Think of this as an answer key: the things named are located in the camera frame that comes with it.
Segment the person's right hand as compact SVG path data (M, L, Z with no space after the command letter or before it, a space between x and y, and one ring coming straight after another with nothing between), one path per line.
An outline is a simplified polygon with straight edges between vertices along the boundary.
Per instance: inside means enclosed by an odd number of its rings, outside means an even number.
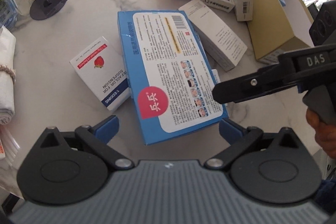
M320 121L319 116L307 109L307 123L315 130L315 141L332 159L336 158L336 128Z

